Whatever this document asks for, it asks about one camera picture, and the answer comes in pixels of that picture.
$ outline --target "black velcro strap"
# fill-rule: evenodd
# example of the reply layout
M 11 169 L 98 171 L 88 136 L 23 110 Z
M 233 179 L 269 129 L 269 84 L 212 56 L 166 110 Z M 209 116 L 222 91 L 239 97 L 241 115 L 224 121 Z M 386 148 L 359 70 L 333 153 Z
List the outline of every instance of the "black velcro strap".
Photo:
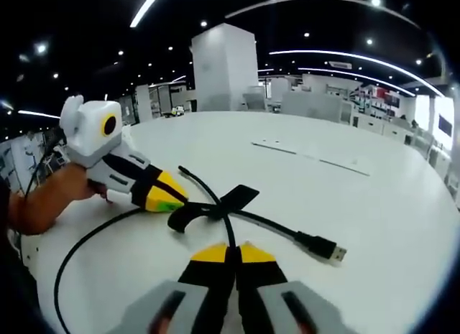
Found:
M 136 182 L 131 187 L 132 199 L 131 202 L 140 208 L 145 208 L 145 200 L 149 195 L 155 181 L 162 173 L 162 170 L 157 169 L 153 165 L 149 165 L 136 178 Z
M 114 154 L 107 154 L 102 157 L 102 160 L 113 170 L 117 171 L 119 174 L 131 178 L 132 180 L 140 180 L 144 177 L 145 172 L 148 170 L 150 180 L 156 180 L 160 176 L 162 170 L 157 169 L 153 165 L 149 165 L 147 168 L 142 169 L 134 163 L 131 163 L 129 160 L 116 156 Z
M 214 220 L 223 218 L 235 210 L 241 210 L 259 195 L 258 190 L 238 185 L 221 198 L 221 204 L 215 205 L 212 209 L 203 208 L 200 203 L 188 202 L 181 208 L 171 213 L 167 224 L 174 231 L 184 233 L 187 225 L 195 218 L 207 216 Z
M 170 185 L 167 185 L 166 183 L 161 182 L 160 180 L 155 180 L 153 185 L 155 187 L 158 187 L 159 189 L 163 189 L 165 192 L 170 193 L 173 197 L 175 197 L 183 203 L 188 202 L 188 199 L 184 195 L 180 194 L 176 189 L 174 189 Z

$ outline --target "white wall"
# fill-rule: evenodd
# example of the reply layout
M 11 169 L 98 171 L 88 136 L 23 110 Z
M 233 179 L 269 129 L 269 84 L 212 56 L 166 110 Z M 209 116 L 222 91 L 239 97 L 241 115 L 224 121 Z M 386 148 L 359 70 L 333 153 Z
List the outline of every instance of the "white wall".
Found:
M 335 88 L 344 88 L 347 90 L 355 90 L 362 85 L 362 82 L 343 79 L 340 77 L 326 77 L 323 75 L 302 74 L 303 85 L 311 88 L 311 92 L 325 93 L 326 85 Z
M 406 121 L 409 123 L 412 122 L 412 120 L 415 119 L 415 97 L 399 96 L 399 99 L 400 107 L 395 108 L 392 106 L 391 109 L 395 112 L 396 117 L 405 115 Z
M 415 120 L 418 126 L 425 130 L 430 131 L 430 97 L 417 96 L 415 99 Z

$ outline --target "white panel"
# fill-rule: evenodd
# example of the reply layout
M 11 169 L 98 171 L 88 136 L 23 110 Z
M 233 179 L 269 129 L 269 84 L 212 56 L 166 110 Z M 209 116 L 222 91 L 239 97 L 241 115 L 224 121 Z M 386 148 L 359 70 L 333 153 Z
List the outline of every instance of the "white panel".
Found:
M 452 125 L 451 135 L 439 129 L 439 116 L 444 117 Z M 452 149 L 452 135 L 454 134 L 454 100 L 449 97 L 436 97 L 434 101 L 433 136 L 447 150 Z
M 230 110 L 230 83 L 223 25 L 192 39 L 198 111 Z
M 137 113 L 139 122 L 147 122 L 153 119 L 152 107 L 150 105 L 149 86 L 141 85 L 136 87 Z
M 243 93 L 259 84 L 254 34 L 225 24 L 225 51 L 229 69 L 230 110 L 240 110 Z
M 415 98 L 415 120 L 421 129 L 429 131 L 430 127 L 430 97 L 417 96 Z

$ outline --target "white table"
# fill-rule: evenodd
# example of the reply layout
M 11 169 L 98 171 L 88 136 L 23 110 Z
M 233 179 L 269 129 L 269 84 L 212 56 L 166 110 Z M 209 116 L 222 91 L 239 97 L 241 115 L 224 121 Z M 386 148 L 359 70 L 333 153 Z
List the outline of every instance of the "white table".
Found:
M 407 333 L 449 275 L 459 214 L 436 171 L 410 147 L 350 126 L 252 112 L 154 120 L 132 127 L 131 135 L 154 165 L 172 171 L 192 200 L 208 198 L 178 174 L 179 164 L 220 196 L 238 184 L 260 190 L 247 210 L 347 248 L 341 266 L 322 264 L 282 236 L 232 221 L 237 243 L 250 240 L 274 254 L 289 280 L 304 282 L 332 302 L 358 333 Z M 251 144 L 258 139 L 348 160 L 370 176 Z M 132 208 L 125 195 L 110 198 L 117 204 L 98 198 L 72 204 L 40 244 L 40 304 L 59 333 L 52 299 L 56 272 L 78 239 Z M 162 280 L 177 279 L 193 253 L 226 241 L 223 223 L 198 219 L 181 236 L 166 220 L 167 214 L 145 214 L 117 223 L 70 260 L 60 306 L 72 334 L 114 328 L 128 305 Z

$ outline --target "black ceiling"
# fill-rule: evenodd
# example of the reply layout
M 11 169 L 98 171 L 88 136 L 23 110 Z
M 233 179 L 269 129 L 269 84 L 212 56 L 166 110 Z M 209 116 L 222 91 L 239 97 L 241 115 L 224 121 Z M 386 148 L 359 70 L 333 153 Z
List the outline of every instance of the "black ceiling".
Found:
M 385 60 L 424 78 L 440 75 L 431 41 L 455 61 L 458 42 L 452 34 L 454 3 L 449 0 L 383 0 L 384 5 L 419 24 L 422 29 L 390 14 L 359 4 L 332 0 L 300 0 L 279 3 L 225 19 L 233 11 L 266 0 L 158 0 L 137 28 L 129 27 L 144 0 L 0 0 L 1 52 L 0 99 L 16 110 L 59 115 L 67 96 L 82 93 L 87 99 L 117 98 L 130 83 L 157 83 L 187 75 L 190 40 L 222 22 L 253 32 L 257 40 L 259 68 L 324 67 L 325 60 L 345 60 L 362 74 L 400 85 L 411 79 L 387 68 L 327 55 L 274 55 L 275 50 L 322 49 L 352 52 Z M 303 34 L 310 32 L 309 38 Z M 366 39 L 371 37 L 370 47 Z M 46 42 L 46 55 L 36 56 L 34 45 Z M 26 55 L 23 62 L 19 55 Z M 423 58 L 421 66 L 415 60 Z M 59 73 L 58 79 L 52 77 Z M 36 118 L 0 112 L 1 124 L 12 130 L 48 125 Z

